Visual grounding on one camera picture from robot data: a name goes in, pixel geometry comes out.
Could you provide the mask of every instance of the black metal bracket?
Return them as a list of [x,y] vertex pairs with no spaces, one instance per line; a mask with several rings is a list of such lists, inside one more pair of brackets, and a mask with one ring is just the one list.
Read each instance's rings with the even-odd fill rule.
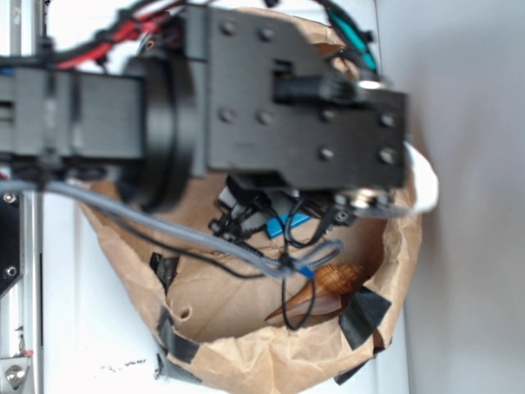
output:
[[22,277],[20,196],[0,199],[0,298]]

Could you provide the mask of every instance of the white wall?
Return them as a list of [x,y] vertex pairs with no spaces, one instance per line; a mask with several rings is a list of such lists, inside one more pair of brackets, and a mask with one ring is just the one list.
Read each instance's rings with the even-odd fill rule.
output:
[[377,0],[441,179],[406,303],[413,393],[525,392],[525,2]]

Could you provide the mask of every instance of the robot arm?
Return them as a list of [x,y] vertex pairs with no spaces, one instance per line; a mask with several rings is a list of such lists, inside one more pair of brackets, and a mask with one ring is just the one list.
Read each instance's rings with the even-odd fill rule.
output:
[[[133,31],[133,14],[124,17],[111,40]],[[126,203],[152,212],[172,208],[189,178],[225,172],[222,197],[237,190],[238,201],[241,190],[255,198],[247,208],[320,218],[315,241],[351,224],[356,209],[387,206],[404,185],[406,97],[381,87],[366,50],[357,63],[374,84],[348,80],[287,21],[186,6],[155,29],[156,47],[130,59],[122,76],[71,69],[103,56],[107,32],[74,57],[47,51],[0,62],[0,159],[22,186],[67,193],[60,182],[70,178],[111,179]],[[294,214],[281,221],[285,237]],[[134,214],[146,225],[147,216]],[[239,245],[257,220],[229,209],[211,228]],[[228,249],[219,238],[206,242]],[[234,246],[227,253],[257,260],[268,275],[290,272]]]

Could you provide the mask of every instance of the brown paper bag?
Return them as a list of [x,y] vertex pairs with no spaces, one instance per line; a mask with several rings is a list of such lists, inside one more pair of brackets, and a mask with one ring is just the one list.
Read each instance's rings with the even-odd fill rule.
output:
[[[342,47],[325,26],[291,20],[320,50],[332,52]],[[356,76],[352,65],[341,63],[340,67]],[[162,218],[208,231],[209,221],[220,214],[213,201],[224,182],[225,177],[217,174],[192,180],[177,209]],[[109,183],[93,189],[116,195]],[[399,190],[395,200],[398,205],[411,206],[413,193],[409,188]],[[344,381],[349,371],[388,347],[421,243],[420,217],[359,219],[351,228],[331,231],[329,237],[345,244],[345,252],[334,263],[363,266],[363,288],[339,315],[312,318],[308,327],[292,332],[264,322],[280,306],[279,282],[270,278],[242,281],[181,257],[177,276],[166,293],[148,262],[153,252],[165,256],[172,255],[170,252],[132,236],[90,208],[84,207],[84,212],[135,308],[166,350],[166,372],[239,394],[288,394],[336,376]],[[304,238],[315,225],[311,221],[301,227]],[[248,264],[216,251],[141,230],[170,245],[209,254],[239,272],[254,273]],[[250,243],[271,257],[282,246],[263,235],[253,236]],[[303,284],[301,277],[292,277],[289,295]]]

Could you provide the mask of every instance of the seashell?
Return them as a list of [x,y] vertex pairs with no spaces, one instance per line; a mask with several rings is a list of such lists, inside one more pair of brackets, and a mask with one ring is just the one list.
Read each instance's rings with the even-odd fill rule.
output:
[[[362,284],[364,269],[360,265],[328,264],[315,272],[315,304],[312,315],[335,312],[342,307],[341,296],[354,292]],[[306,314],[312,299],[312,283],[308,282],[299,293],[286,302],[289,318]],[[265,321],[278,324],[283,320],[282,308],[269,314]]]

